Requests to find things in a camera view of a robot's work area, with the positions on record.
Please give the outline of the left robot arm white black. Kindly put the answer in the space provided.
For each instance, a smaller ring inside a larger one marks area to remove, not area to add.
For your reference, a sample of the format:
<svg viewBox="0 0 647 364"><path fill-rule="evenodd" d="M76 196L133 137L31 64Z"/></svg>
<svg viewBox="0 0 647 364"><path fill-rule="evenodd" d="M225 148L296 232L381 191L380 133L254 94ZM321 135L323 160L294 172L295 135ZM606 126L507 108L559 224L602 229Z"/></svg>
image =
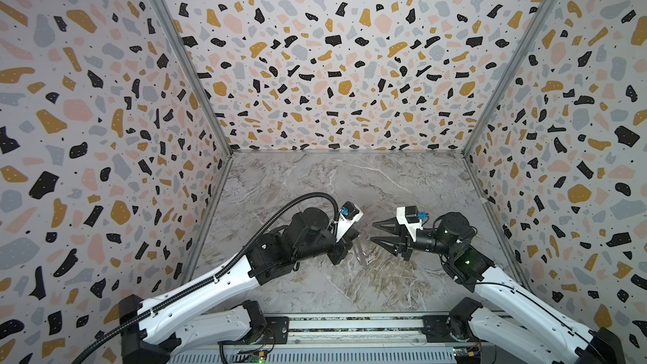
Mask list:
<svg viewBox="0 0 647 364"><path fill-rule="evenodd" d="M279 336L259 303L247 300L221 313L210 309L269 281L297 271L301 261L325 254L337 265L357 238L362 211L346 202L337 218L315 207L296 213L287 225L261 234L239 260L154 298L124 298L119 304L124 363L166 363L180 352L212 342L275 342ZM144 320L127 325L141 313Z"/></svg>

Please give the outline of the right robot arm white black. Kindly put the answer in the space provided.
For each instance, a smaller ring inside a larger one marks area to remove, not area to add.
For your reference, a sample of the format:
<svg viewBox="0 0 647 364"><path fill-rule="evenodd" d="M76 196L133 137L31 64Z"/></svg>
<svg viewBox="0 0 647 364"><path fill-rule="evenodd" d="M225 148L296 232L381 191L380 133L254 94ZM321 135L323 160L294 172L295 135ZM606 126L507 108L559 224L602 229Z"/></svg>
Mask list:
<svg viewBox="0 0 647 364"><path fill-rule="evenodd" d="M438 255L453 281L473 293L449 313L446 325L456 341L478 339L525 363L623 363L620 338L592 330L530 293L492 259L472 246L478 230L460 212L438 217L400 207L395 217L374 222L386 232L374 244L408 261L416 251Z"/></svg>

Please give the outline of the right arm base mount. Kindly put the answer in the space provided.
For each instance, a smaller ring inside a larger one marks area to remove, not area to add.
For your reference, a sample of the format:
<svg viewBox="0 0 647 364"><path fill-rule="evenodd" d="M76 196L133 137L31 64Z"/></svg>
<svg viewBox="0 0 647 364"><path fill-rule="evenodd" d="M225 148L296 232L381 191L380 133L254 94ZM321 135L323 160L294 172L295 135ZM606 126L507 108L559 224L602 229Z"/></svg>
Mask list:
<svg viewBox="0 0 647 364"><path fill-rule="evenodd" d="M476 343L480 340L466 321L448 314L424 315L421 333L428 343Z"/></svg>

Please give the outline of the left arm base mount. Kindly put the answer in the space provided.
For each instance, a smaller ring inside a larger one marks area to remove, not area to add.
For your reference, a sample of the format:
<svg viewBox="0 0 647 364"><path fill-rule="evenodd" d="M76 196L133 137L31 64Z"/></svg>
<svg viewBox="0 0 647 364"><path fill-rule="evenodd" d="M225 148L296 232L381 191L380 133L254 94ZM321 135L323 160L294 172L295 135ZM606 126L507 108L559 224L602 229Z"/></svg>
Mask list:
<svg viewBox="0 0 647 364"><path fill-rule="evenodd" d="M224 345L286 345L290 330L288 316L271 315L263 320L252 320L250 329L241 337L228 338Z"/></svg>

